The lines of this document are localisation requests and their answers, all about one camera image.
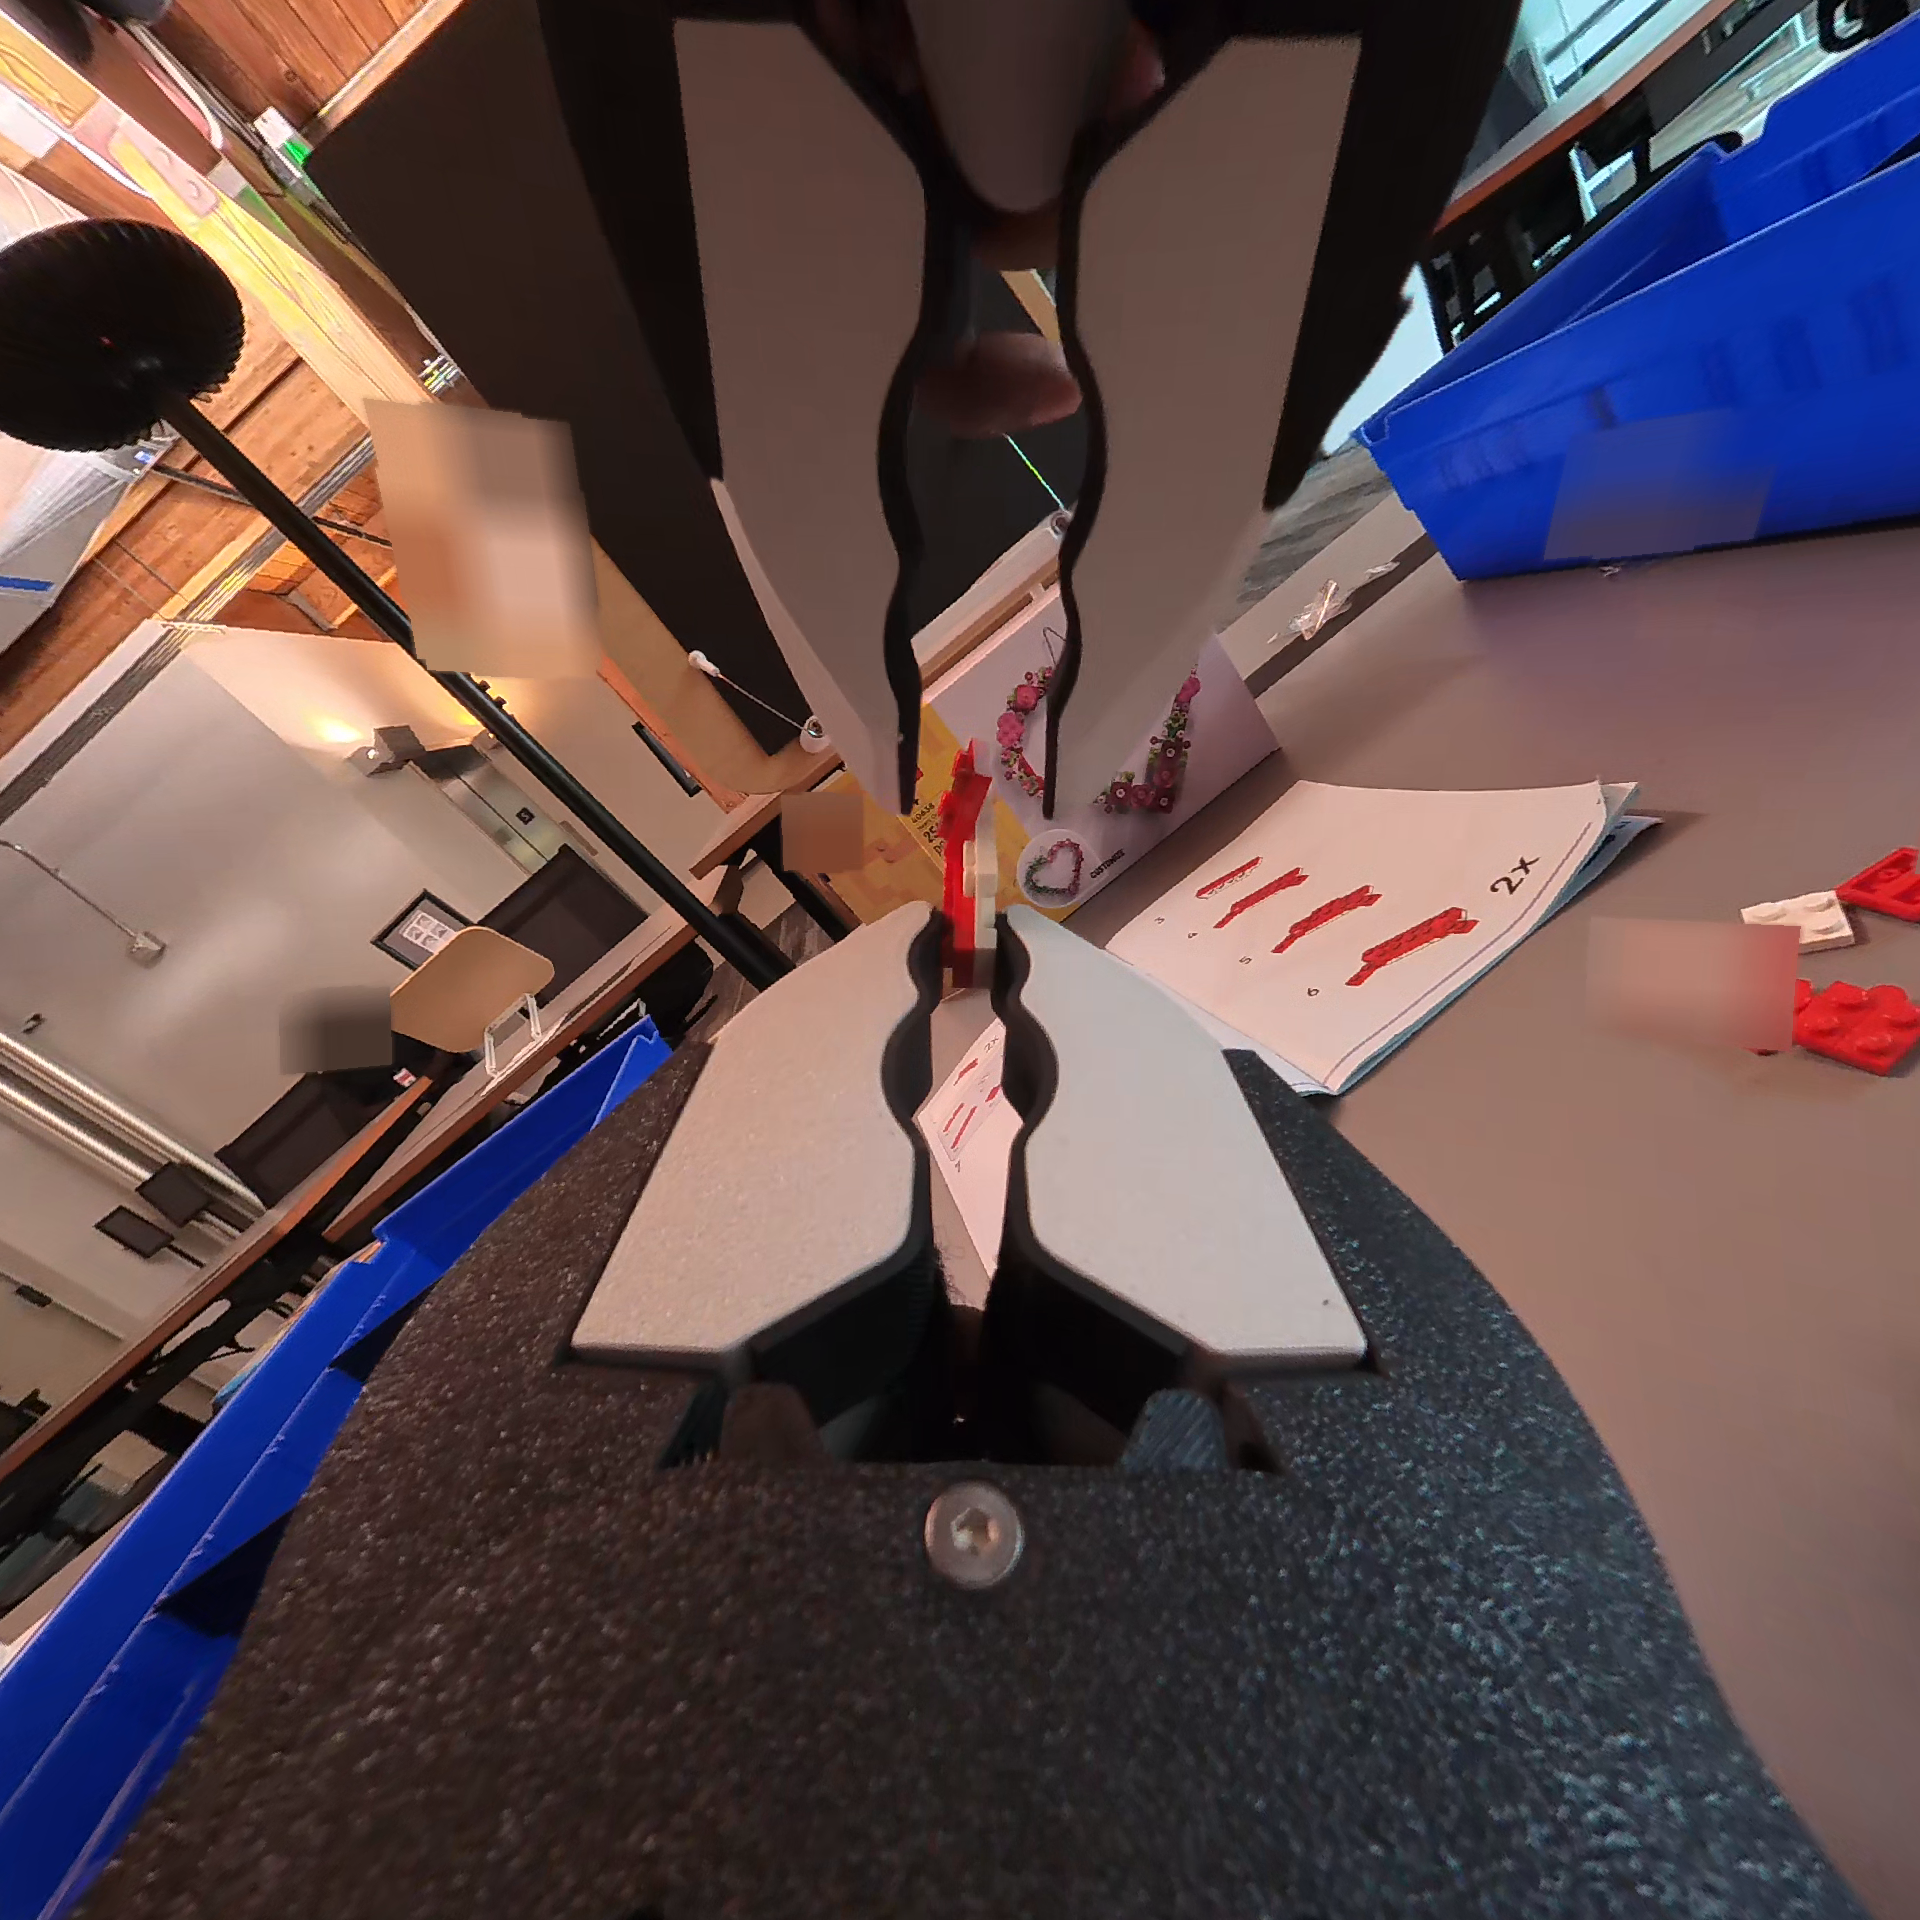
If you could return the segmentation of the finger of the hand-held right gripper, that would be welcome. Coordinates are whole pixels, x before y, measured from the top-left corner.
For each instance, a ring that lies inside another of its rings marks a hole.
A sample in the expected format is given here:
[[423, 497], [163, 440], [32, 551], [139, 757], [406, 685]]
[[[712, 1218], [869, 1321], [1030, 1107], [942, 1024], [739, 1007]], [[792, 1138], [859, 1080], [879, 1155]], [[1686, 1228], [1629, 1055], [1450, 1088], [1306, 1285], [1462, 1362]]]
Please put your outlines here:
[[902, 478], [932, 344], [912, 130], [792, 18], [673, 22], [708, 387], [712, 491], [809, 711], [865, 792], [918, 790], [923, 558]]
[[1099, 464], [1062, 558], [1046, 811], [1119, 770], [1258, 550], [1356, 62], [1356, 38], [1230, 38], [1076, 202], [1066, 334]]

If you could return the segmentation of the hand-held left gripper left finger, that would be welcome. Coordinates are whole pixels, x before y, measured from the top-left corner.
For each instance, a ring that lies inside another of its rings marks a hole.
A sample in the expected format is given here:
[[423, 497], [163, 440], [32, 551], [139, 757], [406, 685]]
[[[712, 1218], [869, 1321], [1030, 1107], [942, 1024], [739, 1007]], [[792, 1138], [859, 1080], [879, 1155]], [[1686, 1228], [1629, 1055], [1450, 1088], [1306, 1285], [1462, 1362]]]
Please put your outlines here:
[[889, 1388], [942, 1300], [926, 1140], [946, 921], [909, 904], [712, 1042], [582, 1308], [586, 1361]]

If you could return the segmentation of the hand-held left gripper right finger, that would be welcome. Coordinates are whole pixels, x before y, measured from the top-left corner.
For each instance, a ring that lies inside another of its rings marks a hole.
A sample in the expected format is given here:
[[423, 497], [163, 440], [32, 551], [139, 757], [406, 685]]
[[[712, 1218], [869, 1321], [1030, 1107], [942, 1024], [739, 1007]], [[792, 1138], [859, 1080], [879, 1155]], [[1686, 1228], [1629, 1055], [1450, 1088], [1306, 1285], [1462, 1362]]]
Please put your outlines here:
[[1006, 1235], [1222, 1368], [1356, 1365], [1365, 1334], [1226, 1064], [1155, 981], [1028, 907], [996, 934]]

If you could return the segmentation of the red and white brick assembly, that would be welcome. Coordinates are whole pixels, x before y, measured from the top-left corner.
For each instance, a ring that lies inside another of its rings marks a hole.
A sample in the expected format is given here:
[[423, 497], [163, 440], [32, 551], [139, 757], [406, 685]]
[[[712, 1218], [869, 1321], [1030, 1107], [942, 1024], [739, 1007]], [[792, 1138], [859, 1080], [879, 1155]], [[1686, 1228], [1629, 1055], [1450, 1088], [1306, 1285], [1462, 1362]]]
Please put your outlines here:
[[983, 754], [979, 740], [966, 744], [939, 798], [946, 971], [956, 991], [990, 987], [996, 957], [993, 780]]

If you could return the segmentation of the grey desk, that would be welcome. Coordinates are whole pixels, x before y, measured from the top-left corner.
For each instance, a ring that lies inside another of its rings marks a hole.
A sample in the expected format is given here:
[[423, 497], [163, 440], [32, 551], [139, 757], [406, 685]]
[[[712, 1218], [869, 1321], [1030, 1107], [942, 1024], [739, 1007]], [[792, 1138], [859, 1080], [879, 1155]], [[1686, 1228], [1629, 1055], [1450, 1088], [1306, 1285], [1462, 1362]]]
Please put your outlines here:
[[1918, 527], [1613, 574], [1428, 561], [1268, 685], [1280, 751], [1089, 941], [1290, 780], [1636, 780], [1660, 827], [1329, 1118], [1585, 1405], [1775, 1780], [1918, 1915], [1918, 1064], [1679, 1050], [1585, 1007], [1596, 918], [1728, 922], [1918, 842]]

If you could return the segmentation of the person's right hand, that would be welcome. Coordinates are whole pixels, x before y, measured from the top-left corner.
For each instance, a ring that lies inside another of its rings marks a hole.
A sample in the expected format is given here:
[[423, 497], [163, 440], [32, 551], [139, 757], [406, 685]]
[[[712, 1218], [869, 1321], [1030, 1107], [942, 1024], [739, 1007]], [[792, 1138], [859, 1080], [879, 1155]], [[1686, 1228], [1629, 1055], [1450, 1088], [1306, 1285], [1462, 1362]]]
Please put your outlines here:
[[955, 438], [1016, 438], [1079, 411], [1062, 345], [1033, 325], [1010, 290], [1020, 278], [1030, 297], [1039, 295], [1030, 275], [1055, 268], [1056, 238], [1056, 200], [975, 230], [969, 320], [918, 381], [918, 405]]

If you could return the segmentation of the black panel wooden divider board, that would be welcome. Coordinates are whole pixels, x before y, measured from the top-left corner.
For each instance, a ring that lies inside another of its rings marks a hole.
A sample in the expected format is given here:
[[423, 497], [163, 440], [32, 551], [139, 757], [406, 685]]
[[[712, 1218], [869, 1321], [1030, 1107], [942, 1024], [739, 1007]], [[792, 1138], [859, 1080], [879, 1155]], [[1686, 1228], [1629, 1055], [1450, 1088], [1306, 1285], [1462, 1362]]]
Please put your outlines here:
[[[972, 240], [936, 200], [939, 141], [918, 152], [926, 181], [926, 300], [932, 344], [909, 375], [909, 425], [919, 375], [955, 344], [972, 307]], [[746, 568], [716, 508], [716, 417], [682, 434], [649, 352], [628, 285], [600, 230], [572, 148], [539, 34], [539, 4], [462, 4], [370, 104], [316, 152], [322, 194], [375, 264], [493, 405], [573, 428], [588, 522], [682, 637], [715, 637], [699, 611], [719, 588], [736, 611]], [[923, 558], [909, 580], [912, 601]]]

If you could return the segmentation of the light wooden chair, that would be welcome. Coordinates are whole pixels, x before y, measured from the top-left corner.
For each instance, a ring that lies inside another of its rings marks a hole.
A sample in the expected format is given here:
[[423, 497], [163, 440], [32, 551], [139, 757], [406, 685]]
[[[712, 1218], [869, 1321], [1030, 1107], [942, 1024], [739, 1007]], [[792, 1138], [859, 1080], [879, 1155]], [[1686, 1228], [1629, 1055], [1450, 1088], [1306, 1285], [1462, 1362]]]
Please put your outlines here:
[[493, 1020], [532, 1007], [553, 981], [553, 964], [488, 925], [460, 928], [429, 964], [389, 994], [392, 1031], [439, 1051], [473, 1051]]

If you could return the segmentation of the heart wreath toy brick box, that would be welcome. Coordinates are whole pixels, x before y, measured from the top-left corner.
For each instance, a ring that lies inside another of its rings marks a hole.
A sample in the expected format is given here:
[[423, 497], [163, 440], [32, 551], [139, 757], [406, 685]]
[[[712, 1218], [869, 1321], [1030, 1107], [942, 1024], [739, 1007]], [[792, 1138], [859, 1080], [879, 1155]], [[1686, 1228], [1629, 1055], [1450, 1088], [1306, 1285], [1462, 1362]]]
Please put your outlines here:
[[1066, 634], [1056, 588], [1066, 527], [1066, 515], [1033, 527], [918, 632], [923, 720], [912, 811], [883, 811], [846, 772], [823, 784], [863, 807], [859, 861], [823, 874], [853, 921], [942, 900], [939, 807], [969, 745], [990, 778], [979, 821], [993, 832], [996, 900], [1028, 900], [1055, 921], [1135, 872], [1176, 824], [1276, 750], [1242, 675], [1210, 637], [1183, 680], [1166, 685], [1162, 718], [1123, 751], [1116, 772], [1082, 804], [1062, 800], [1055, 818], [1043, 814], [1043, 692]]

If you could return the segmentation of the instruction booklet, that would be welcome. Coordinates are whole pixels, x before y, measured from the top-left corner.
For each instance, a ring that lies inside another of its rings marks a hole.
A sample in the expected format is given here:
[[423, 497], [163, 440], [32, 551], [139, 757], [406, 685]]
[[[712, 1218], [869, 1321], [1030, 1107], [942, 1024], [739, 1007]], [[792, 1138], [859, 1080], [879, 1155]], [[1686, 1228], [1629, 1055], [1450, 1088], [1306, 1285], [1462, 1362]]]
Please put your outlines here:
[[1300, 780], [1109, 947], [1216, 1042], [1336, 1097], [1650, 827], [1633, 792]]

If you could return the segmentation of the blue plastic bin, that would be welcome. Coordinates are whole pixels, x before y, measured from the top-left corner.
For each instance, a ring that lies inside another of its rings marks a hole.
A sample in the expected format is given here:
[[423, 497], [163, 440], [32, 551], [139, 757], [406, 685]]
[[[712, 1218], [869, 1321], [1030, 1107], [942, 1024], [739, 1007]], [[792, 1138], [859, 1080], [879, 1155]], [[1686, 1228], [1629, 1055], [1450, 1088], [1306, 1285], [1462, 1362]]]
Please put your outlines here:
[[1918, 21], [1360, 425], [1456, 577], [1918, 515]]
[[279, 1534], [420, 1297], [662, 1064], [609, 1042], [376, 1228], [3, 1674], [3, 1915], [60, 1917], [200, 1727]]

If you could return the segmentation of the framed wall picture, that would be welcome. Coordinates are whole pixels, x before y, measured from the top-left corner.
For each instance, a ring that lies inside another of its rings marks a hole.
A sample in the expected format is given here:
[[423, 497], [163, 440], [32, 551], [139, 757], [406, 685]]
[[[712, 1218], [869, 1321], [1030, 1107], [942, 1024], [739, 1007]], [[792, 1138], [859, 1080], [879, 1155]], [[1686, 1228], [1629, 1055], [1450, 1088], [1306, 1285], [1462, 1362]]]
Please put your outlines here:
[[389, 921], [370, 947], [416, 971], [448, 941], [465, 932], [470, 921], [430, 891], [420, 891], [395, 921]]

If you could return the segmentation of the metal wall pipes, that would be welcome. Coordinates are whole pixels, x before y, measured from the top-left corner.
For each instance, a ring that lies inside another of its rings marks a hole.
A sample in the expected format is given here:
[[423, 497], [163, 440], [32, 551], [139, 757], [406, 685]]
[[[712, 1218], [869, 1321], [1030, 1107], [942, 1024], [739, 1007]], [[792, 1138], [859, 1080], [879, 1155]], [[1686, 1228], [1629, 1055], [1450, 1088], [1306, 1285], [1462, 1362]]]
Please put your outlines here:
[[240, 1184], [226, 1167], [193, 1152], [185, 1140], [178, 1140], [158, 1121], [138, 1114], [123, 1107], [116, 1097], [89, 1084], [82, 1074], [43, 1058], [35, 1047], [3, 1035], [3, 1074], [19, 1088], [35, 1088], [39, 1107], [60, 1111], [66, 1121], [80, 1127], [90, 1140], [113, 1142], [123, 1158], [143, 1158], [149, 1162], [179, 1162], [205, 1177], [208, 1187], [223, 1191], [229, 1202], [246, 1210], [256, 1218], [265, 1202]]

